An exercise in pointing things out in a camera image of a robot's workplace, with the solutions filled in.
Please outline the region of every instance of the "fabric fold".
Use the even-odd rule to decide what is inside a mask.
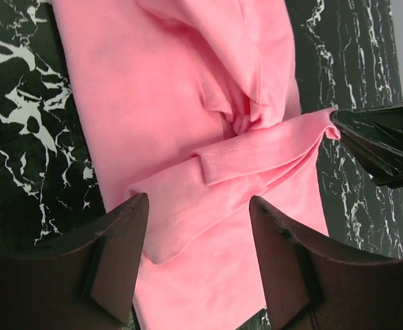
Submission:
[[[272,0],[136,2],[148,13],[174,27],[183,24],[201,34],[249,98],[249,109],[236,107],[232,116],[226,116],[236,134],[271,127],[283,120],[290,80],[294,79],[291,73],[294,40],[284,3],[280,5],[281,1]],[[276,23],[284,25],[282,30],[277,30],[269,21],[261,20],[268,12],[277,12]],[[281,43],[285,48],[276,46]],[[261,56],[261,46],[264,47],[264,56]],[[276,66],[269,62],[277,60],[289,64]]]
[[[171,260],[251,196],[269,185],[273,189],[304,166],[314,166],[311,156],[324,134],[340,138],[329,119],[332,111],[206,146],[195,151],[194,158],[130,185],[125,199],[147,193],[153,205],[144,253],[155,264]]]

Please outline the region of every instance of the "pink t-shirt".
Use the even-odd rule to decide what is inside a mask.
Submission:
[[[150,199],[142,328],[236,329],[265,306],[251,196],[327,234],[316,158],[339,132],[300,115],[284,1],[53,4],[105,208]]]

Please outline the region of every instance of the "marble table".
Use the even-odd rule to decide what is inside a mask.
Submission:
[[[303,112],[401,101],[388,0],[286,2]],[[318,173],[330,236],[403,258],[403,189],[375,187],[338,142]],[[103,213],[50,2],[0,0],[0,252]],[[240,327],[269,328],[265,310]]]

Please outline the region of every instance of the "seam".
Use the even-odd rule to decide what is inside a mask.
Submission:
[[[305,151],[304,151],[304,153],[307,153],[311,148],[313,148],[313,146],[316,144],[316,142],[315,143],[313,143],[309,148],[307,148]],[[268,150],[268,149],[271,149],[271,148],[273,148],[273,146],[264,146],[263,148],[262,148],[262,151],[264,151],[264,150]],[[203,155],[208,155],[208,156],[216,156],[216,155],[219,155],[220,153],[214,153],[214,154],[203,154]],[[227,157],[227,158],[222,158],[221,160],[218,160],[218,159],[210,159],[210,160],[204,160],[205,162],[208,162],[208,163],[217,163],[217,162],[223,162],[223,161],[225,161],[225,160],[233,160],[233,159],[235,159],[235,158],[239,158],[239,157],[243,157],[242,155],[238,155],[238,156],[233,156],[233,157]]]
[[[329,127],[326,127],[325,129],[323,129],[323,132],[321,133],[321,135],[324,134],[328,128],[329,128]],[[290,140],[290,139],[289,139],[289,138],[285,138],[285,139],[283,139],[283,140],[279,140],[277,143],[278,143],[278,144],[281,144],[281,143],[286,142],[286,141],[288,141],[288,140]],[[221,154],[223,154],[223,153],[228,153],[228,152],[230,152],[230,151],[241,150],[241,149],[246,149],[246,148],[253,148],[253,147],[256,147],[256,146],[261,146],[261,147],[264,147],[265,149],[269,149],[270,147],[273,147],[273,142],[265,142],[265,143],[260,143],[260,144],[252,144],[252,145],[250,145],[250,146],[239,146],[239,147],[237,147],[237,148],[232,148],[232,149],[220,151],[220,152],[218,152],[218,153],[200,153],[200,154],[197,153],[197,152],[195,152],[195,153],[197,153],[198,155],[201,155],[201,156],[217,156],[217,155],[221,155]]]
[[[239,6],[239,8],[240,8],[240,13],[241,13],[241,22],[243,23],[243,27],[244,27],[244,30],[247,30],[248,29],[248,25],[246,24],[246,15],[245,15],[245,12],[244,12],[244,10],[243,10],[243,5],[241,4],[241,1],[240,0],[237,0],[237,3],[238,3],[238,6]],[[257,68],[256,68],[256,70],[257,70],[257,82],[256,82],[256,86],[257,86],[257,94],[256,94],[256,97],[257,97],[257,99],[255,100],[254,98],[252,98],[252,97],[250,97],[250,96],[248,96],[249,97],[249,99],[251,100],[251,101],[253,101],[253,102],[255,102],[255,103],[257,103],[258,105],[268,105],[268,104],[261,104],[261,83],[262,83],[262,81],[261,81],[261,79],[262,79],[262,74],[261,74],[261,56],[260,56],[260,53],[259,53],[259,50],[258,50],[258,47],[257,47],[257,45],[255,44],[255,42],[252,40],[252,38],[250,38],[250,35],[248,34],[248,33],[246,33],[246,36],[247,36],[247,39],[248,39],[248,41],[249,41],[249,44],[250,45],[252,45],[252,55],[253,55],[253,57],[254,57],[254,59],[256,60],[256,62],[257,62]]]
[[[310,148],[308,148],[305,152],[300,153],[297,157],[292,158],[292,161],[293,161],[293,160],[296,160],[296,159],[298,159],[298,157],[301,157],[301,156],[303,156],[304,154],[310,152],[310,150],[313,148],[313,146],[311,146]],[[233,160],[233,159],[235,159],[235,158],[241,158],[241,157],[243,157],[243,156],[239,155],[239,156],[233,156],[233,157],[227,157],[227,158],[221,158],[221,159],[210,159],[210,160],[205,160],[205,162],[207,162],[207,163],[223,163],[223,162],[226,161],[226,160]]]
[[[183,39],[186,40],[186,42],[183,43],[184,47],[186,49],[186,55],[188,56],[189,61],[193,64],[193,65],[190,66],[190,70],[192,71],[192,74],[194,75],[194,78],[197,81],[197,87],[198,87],[198,90],[199,90],[199,92],[201,94],[200,96],[201,96],[201,102],[203,103],[203,107],[206,107],[206,105],[207,105],[206,92],[205,92],[205,89],[203,88],[203,85],[202,85],[202,78],[201,78],[201,76],[199,74],[199,72],[203,72],[203,68],[200,65],[199,61],[195,60],[195,57],[191,55],[191,51],[190,51],[190,47],[189,47],[188,43],[190,43],[190,45],[192,46],[192,48],[194,50],[196,50],[197,48],[195,47],[195,44],[191,40],[189,35],[185,34],[183,36]]]
[[[250,180],[248,176],[246,176],[245,179],[246,179],[246,181],[247,181],[248,183],[250,183],[250,184],[253,184],[253,183],[254,183],[253,180]],[[261,181],[261,184],[266,187],[266,185],[264,184],[263,180],[261,180],[261,178],[260,178],[259,181]],[[217,203],[215,203],[215,205],[219,204],[221,201],[223,201],[224,199],[226,199],[226,198],[228,198],[228,197],[229,197],[229,195],[225,195],[225,196],[223,196],[222,198],[218,199],[218,200],[217,200]],[[212,199],[213,199],[213,197],[211,197],[211,198],[206,198],[206,199],[202,199],[201,201],[199,201],[199,202],[198,202],[197,204],[195,204],[194,206],[191,206],[191,207],[189,207],[189,208],[180,210],[179,212],[175,213],[172,217],[168,218],[168,220],[166,220],[160,227],[154,229],[154,231],[156,231],[156,230],[158,230],[159,228],[165,226],[171,219],[175,218],[177,215],[180,215],[180,214],[183,213],[183,212],[192,210],[193,208],[199,206],[200,203],[202,203],[202,202],[204,202],[204,201],[211,201]],[[198,212],[195,212],[195,213],[193,213],[193,215],[198,215],[198,214],[200,214],[200,213],[203,213],[203,212],[205,212],[207,209],[209,209],[209,208],[211,208],[211,207],[212,207],[212,205],[209,205],[209,207],[206,207],[206,208],[204,208],[203,210],[200,210],[200,211],[198,211]],[[181,223],[183,223],[184,221],[187,221],[187,219],[182,219],[181,221],[178,221],[175,225],[173,225],[171,228],[169,228],[169,230],[172,230],[172,229],[176,228],[177,226],[179,226],[179,225],[180,225]],[[165,237],[167,237],[167,236],[169,236],[169,235],[170,235],[170,233],[167,232],[166,234],[163,234],[161,237],[159,237],[159,238],[156,239],[155,241],[145,243],[145,245],[151,245],[151,244],[157,243],[157,242],[161,241],[162,239],[164,239]]]

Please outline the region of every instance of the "clothing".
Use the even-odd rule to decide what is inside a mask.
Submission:
[[[265,305],[248,203],[327,234],[316,176],[333,109],[300,115],[283,0],[53,0],[107,211],[150,214],[143,329],[236,329]]]

